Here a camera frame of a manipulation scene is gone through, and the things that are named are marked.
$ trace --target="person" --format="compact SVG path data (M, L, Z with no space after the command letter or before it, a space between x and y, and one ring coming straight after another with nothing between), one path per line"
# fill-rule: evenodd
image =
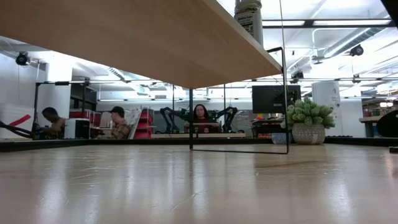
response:
M42 114L47 121L51 122L51 127L44 128L42 131L53 138L62 137L65 132L66 119L59 117L57 110L52 107L45 108Z
M209 113L204 105L198 104L195 109L193 109L193 122L194 123L212 123L211 125L195 125L198 129L195 130L196 133L210 133L218 132L220 125L209 117ZM184 124L185 130L189 129L189 123Z
M127 139L129 137L131 127L124 119L124 109L120 106L115 106L110 113L115 125L111 130L111 136L106 137L106 139Z

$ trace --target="white cylinder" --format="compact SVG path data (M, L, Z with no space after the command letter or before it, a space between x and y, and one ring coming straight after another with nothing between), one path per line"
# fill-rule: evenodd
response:
M236 0L235 19L262 46L262 17L260 0Z
M71 81L72 65L62 62L50 62L45 66L45 81ZM39 86L39 97L37 100L37 114L41 126L49 125L42 115L46 107L53 107L62 118L69 118L70 108L70 85L43 84Z
M341 118L340 89L338 82L317 82L312 84L312 99L318 105L333 108L331 116L335 120L334 128L326 129L327 136L343 135L343 120Z

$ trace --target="monitor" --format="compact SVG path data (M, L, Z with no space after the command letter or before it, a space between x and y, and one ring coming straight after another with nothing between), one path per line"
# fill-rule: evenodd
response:
M301 99L300 85L287 86L287 105ZM285 113L284 87L267 85L252 87L253 113Z

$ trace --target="wooden floor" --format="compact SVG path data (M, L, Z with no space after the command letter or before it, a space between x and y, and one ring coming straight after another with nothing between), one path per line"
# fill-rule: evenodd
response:
M186 146L0 154L7 224L397 224L397 208L398 156L383 147L293 146L288 156Z

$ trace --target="succulent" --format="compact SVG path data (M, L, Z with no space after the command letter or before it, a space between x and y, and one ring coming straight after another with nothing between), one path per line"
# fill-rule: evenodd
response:
M304 101L297 100L294 105L287 107L288 127L292 129L295 123L304 123L308 126L322 124L326 129L333 128L335 122L333 117L330 116L332 112L332 108L325 105L320 106L312 102L308 97ZM286 128L285 120L280 126Z

